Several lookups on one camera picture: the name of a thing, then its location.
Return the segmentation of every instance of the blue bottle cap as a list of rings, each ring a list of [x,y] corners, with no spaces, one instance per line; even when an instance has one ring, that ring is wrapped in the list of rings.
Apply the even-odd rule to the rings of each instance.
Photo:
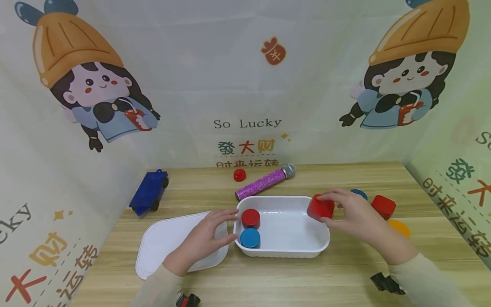
[[[353,189],[353,190],[351,190],[351,192],[358,194],[358,195],[361,195],[361,196],[363,196],[363,198],[365,200],[368,200],[367,194],[365,194],[365,192],[363,192],[362,190]]]
[[[241,244],[248,249],[259,247],[261,236],[254,228],[247,228],[241,233]]]

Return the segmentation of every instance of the child's left hand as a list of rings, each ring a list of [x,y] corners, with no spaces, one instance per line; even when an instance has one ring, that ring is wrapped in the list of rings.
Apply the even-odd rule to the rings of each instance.
[[[194,263],[232,243],[237,239],[236,234],[231,233],[216,240],[215,230],[223,222],[236,220],[238,211],[230,209],[210,212],[191,230],[184,242],[165,258],[164,267],[177,276],[184,276]]]

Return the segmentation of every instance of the toy microphone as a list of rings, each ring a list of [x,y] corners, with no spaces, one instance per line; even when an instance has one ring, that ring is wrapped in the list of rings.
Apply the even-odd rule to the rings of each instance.
[[[278,182],[285,180],[286,178],[292,178],[295,176],[295,165],[285,164],[282,168],[275,170],[272,173],[260,178],[252,183],[249,183],[245,187],[235,192],[237,200],[242,200],[246,197],[253,196],[259,192],[274,186]]]

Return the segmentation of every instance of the orange knitted hat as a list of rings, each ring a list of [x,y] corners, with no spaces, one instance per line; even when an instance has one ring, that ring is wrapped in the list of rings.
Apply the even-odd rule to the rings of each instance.
[[[457,53],[469,28],[467,0],[432,0],[411,10],[387,31],[370,65],[419,53]]]
[[[55,12],[41,17],[32,51],[41,83],[47,88],[52,88],[80,64],[103,62],[124,67],[119,55],[96,29],[67,13]]]

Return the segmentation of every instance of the blue toy car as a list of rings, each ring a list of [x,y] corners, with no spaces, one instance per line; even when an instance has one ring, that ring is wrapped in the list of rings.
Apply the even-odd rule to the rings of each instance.
[[[130,202],[130,207],[141,216],[146,211],[157,211],[165,188],[169,185],[167,172],[158,169],[149,171],[143,178]]]

